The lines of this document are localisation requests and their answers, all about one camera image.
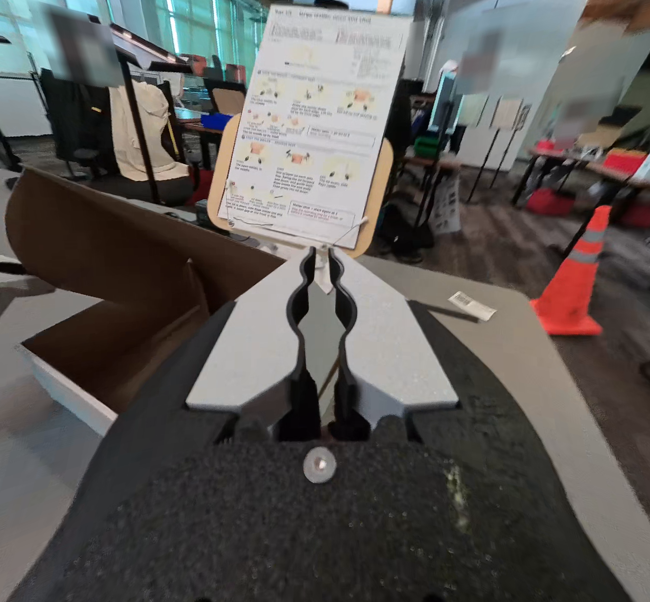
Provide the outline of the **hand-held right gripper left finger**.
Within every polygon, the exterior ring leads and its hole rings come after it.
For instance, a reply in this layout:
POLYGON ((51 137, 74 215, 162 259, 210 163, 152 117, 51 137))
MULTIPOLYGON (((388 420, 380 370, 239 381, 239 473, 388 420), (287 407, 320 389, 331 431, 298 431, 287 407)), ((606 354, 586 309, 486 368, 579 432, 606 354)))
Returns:
POLYGON ((321 436, 299 329, 315 263, 316 250, 304 249, 236 299, 186 398, 189 409, 256 419, 280 441, 321 436))

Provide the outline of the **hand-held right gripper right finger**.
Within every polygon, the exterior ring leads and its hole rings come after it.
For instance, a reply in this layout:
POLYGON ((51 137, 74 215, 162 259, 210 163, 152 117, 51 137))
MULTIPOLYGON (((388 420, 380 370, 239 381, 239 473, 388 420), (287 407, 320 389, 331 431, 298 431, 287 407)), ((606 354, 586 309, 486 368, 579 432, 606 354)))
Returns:
POLYGON ((329 249, 328 263, 344 328, 331 435, 364 441, 385 417, 457 408, 459 395, 425 333, 436 321, 427 308, 338 249, 329 249))

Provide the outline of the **brown cardboard box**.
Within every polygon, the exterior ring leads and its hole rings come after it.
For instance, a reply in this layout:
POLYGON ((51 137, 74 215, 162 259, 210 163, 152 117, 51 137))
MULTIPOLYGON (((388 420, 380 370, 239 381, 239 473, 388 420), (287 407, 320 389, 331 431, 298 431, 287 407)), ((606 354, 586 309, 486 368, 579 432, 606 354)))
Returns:
POLYGON ((211 314, 283 263, 36 169, 20 177, 4 220, 30 276, 99 300, 18 350, 51 398, 101 436, 211 314))

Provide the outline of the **small open cardboard box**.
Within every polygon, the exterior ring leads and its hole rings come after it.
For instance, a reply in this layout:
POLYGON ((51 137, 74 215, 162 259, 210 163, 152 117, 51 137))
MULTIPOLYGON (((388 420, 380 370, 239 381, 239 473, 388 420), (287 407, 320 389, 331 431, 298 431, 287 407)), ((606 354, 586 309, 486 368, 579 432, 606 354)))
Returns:
POLYGON ((228 116, 242 113, 246 99, 244 92, 222 87, 209 88, 208 92, 217 113, 228 116))

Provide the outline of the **white label tag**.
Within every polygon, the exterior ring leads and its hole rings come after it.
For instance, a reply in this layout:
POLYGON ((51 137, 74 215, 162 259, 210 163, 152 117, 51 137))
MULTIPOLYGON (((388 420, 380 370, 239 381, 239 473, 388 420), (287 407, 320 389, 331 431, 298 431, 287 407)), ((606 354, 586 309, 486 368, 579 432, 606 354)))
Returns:
POLYGON ((475 318, 480 322, 487 322, 497 313, 495 308, 484 305, 463 291, 456 291, 448 298, 448 302, 454 305, 463 313, 475 318))

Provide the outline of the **wooden clipboard stand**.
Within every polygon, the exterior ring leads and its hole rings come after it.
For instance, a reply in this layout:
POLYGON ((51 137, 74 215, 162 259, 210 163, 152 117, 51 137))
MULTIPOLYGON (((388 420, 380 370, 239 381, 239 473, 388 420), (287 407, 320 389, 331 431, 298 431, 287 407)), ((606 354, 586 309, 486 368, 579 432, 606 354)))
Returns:
MULTIPOLYGON (((225 188, 227 187, 230 163, 237 140, 239 121, 240 114, 234 115, 222 131, 222 141, 217 154, 213 180, 207 198, 207 215, 210 221, 217 228, 225 232, 250 236, 260 241, 269 241, 292 249, 304 249, 310 246, 320 247, 322 244, 319 241, 298 237, 296 235, 266 231, 263 226, 256 227, 252 224, 230 224, 229 218, 220 215, 220 207, 225 188)), ((380 154, 378 155, 376 169, 364 210, 364 216, 367 218, 367 221, 360 226, 356 244, 353 249, 340 247, 342 252, 348 254, 353 259, 365 254, 372 242, 380 210, 382 208, 388 178, 391 175, 393 158, 393 148, 390 142, 387 139, 384 139, 382 141, 380 154)))

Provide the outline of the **orange traffic cone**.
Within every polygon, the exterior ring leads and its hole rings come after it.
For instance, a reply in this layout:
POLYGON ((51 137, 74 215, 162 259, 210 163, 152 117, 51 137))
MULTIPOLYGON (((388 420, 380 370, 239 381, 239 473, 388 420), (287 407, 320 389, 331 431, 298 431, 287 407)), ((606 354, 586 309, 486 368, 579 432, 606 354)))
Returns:
POLYGON ((593 337, 602 333, 602 326, 589 314, 589 305, 611 209, 595 209, 541 296, 530 302, 549 336, 593 337))

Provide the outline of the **green plastic bin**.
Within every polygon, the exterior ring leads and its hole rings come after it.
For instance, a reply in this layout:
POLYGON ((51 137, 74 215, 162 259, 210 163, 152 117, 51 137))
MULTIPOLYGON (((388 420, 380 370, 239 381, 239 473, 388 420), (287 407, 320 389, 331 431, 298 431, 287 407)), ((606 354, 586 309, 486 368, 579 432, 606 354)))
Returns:
POLYGON ((450 138, 443 135, 442 138, 436 135, 420 135, 413 143, 413 155, 423 159, 435 159, 443 156, 449 145, 450 138))

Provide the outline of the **red bag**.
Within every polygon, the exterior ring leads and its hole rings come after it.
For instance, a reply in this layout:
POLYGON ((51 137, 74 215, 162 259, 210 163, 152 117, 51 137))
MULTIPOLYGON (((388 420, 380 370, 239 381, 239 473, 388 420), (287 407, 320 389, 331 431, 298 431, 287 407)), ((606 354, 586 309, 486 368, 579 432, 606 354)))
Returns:
POLYGON ((576 199, 573 191, 542 187, 532 192, 524 208, 535 215, 564 217, 571 214, 576 199))

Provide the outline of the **printed instruction sheet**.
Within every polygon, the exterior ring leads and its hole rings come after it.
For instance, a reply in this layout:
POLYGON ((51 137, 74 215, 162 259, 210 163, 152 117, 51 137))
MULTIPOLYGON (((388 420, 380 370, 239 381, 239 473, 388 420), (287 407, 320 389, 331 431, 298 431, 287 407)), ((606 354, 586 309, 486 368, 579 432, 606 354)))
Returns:
POLYGON ((411 18, 273 5, 218 213, 353 249, 411 18))

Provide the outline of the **wooden table with black legs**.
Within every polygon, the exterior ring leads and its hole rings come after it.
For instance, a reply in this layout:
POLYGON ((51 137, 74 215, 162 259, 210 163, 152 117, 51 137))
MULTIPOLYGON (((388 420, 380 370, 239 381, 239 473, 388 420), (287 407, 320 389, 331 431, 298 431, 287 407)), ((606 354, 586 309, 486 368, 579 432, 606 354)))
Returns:
POLYGON ((623 213, 630 207, 632 201, 642 191, 649 190, 648 177, 635 177, 633 175, 628 175, 618 169, 606 167, 603 163, 590 162, 587 161, 587 159, 581 159, 579 155, 573 151, 565 152, 544 148, 539 150, 537 147, 534 147, 528 149, 528 153, 530 155, 530 160, 526 166, 526 170, 524 171, 523 176, 517 184, 517 188, 511 199, 511 204, 514 207, 518 207, 518 201, 524 193, 527 181, 534 172, 535 165, 540 158, 544 159, 544 163, 541 168, 540 177, 536 183, 537 187, 541 185, 543 178, 550 172, 550 169, 547 167, 548 162, 550 162, 553 167, 556 168, 561 167, 563 163, 567 161, 569 162, 570 166, 565 178, 567 178, 573 170, 582 170, 598 175, 599 179, 605 185, 603 187, 604 190, 601 193, 600 197, 597 199, 594 207, 588 212, 588 215, 583 220, 581 227, 573 235, 567 246, 564 249, 558 245, 549 246, 549 250, 551 250, 554 255, 558 256, 561 259, 566 259, 569 256, 570 251, 574 249, 576 243, 581 237, 581 234, 586 231, 590 216, 595 213, 597 207, 611 206, 621 191, 629 190, 630 194, 624 199, 622 208, 620 211, 615 213, 613 218, 610 219, 612 222, 617 222, 623 216, 623 213))

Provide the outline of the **black office chair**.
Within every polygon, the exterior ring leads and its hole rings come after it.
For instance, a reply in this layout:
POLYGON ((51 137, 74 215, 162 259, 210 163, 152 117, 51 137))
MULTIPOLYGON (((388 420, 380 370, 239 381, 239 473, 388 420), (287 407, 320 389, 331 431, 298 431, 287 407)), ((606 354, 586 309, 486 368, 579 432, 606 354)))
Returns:
MULTIPOLYGON (((90 170, 88 186, 129 200, 153 202, 126 87, 84 86, 44 69, 40 83, 58 159, 90 170)), ((195 168, 185 161, 183 137, 172 116, 168 80, 134 81, 144 140, 158 197, 169 207, 187 205, 195 192, 195 168)))

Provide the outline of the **black tilted music stand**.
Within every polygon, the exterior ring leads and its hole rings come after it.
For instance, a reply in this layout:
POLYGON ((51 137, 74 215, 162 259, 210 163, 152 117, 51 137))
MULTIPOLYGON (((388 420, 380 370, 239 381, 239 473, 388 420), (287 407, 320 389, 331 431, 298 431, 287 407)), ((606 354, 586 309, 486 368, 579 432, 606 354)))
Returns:
POLYGON ((175 111, 173 74, 191 73, 185 61, 138 35, 110 24, 124 84, 105 89, 106 105, 97 121, 97 169, 91 180, 96 191, 126 200, 176 208, 191 199, 199 168, 185 148, 175 111))

